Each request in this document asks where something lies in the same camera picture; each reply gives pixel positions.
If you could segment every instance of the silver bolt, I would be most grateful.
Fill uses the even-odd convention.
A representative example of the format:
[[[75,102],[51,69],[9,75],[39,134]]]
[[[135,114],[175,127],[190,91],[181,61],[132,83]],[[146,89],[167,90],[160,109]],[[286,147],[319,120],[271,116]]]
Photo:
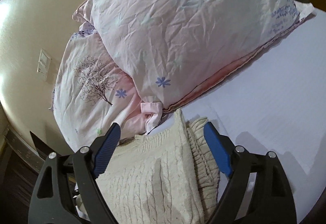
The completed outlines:
[[[245,150],[245,148],[242,147],[242,146],[236,146],[236,147],[235,147],[235,151],[236,151],[236,152],[244,152],[244,150]]]
[[[270,152],[268,152],[268,156],[270,158],[276,158],[276,153],[274,151],[270,151]]]
[[[57,154],[56,154],[55,152],[51,152],[51,153],[48,155],[48,157],[49,157],[50,159],[54,159],[56,156],[57,156]]]
[[[82,147],[81,149],[80,149],[80,152],[81,153],[87,153],[89,151],[89,147]]]

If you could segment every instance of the pillow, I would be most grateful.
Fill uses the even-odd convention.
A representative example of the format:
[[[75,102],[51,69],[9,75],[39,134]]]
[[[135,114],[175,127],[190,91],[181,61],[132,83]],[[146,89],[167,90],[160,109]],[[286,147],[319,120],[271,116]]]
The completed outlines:
[[[144,102],[165,111],[193,100],[297,20],[293,0],[87,0],[94,24]]]
[[[73,151],[90,146],[113,122],[122,128],[121,139],[149,132],[161,109],[161,103],[141,102],[132,79],[114,63],[96,30],[71,37],[55,84],[53,114]]]

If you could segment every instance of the brown tree print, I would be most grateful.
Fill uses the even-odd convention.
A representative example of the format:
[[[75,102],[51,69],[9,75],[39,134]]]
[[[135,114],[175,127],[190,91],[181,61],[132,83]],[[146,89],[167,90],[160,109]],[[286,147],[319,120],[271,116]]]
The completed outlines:
[[[95,104],[103,99],[108,104],[112,103],[107,99],[105,93],[113,90],[118,82],[118,78],[112,76],[113,67],[106,65],[94,57],[87,56],[80,60],[76,69],[78,87],[81,89],[81,96],[85,102]]]

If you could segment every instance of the beige wall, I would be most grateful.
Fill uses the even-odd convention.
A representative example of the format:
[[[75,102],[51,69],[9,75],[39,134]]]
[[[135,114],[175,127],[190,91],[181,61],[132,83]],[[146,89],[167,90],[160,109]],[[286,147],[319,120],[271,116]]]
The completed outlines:
[[[60,61],[79,24],[72,13],[84,0],[0,0],[0,101],[22,138],[31,130],[50,147],[69,152],[48,110]],[[52,57],[48,79],[37,73],[40,49]]]

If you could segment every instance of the mattress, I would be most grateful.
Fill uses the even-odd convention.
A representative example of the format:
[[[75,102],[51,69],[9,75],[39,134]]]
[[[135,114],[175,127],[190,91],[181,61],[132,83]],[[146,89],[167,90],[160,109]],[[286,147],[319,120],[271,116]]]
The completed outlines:
[[[326,186],[326,13],[315,10],[223,83],[182,108],[207,116],[235,145],[278,155],[290,182],[298,223]],[[152,133],[171,126],[171,115]],[[255,176],[249,178],[245,213]],[[221,178],[218,199],[227,184]]]

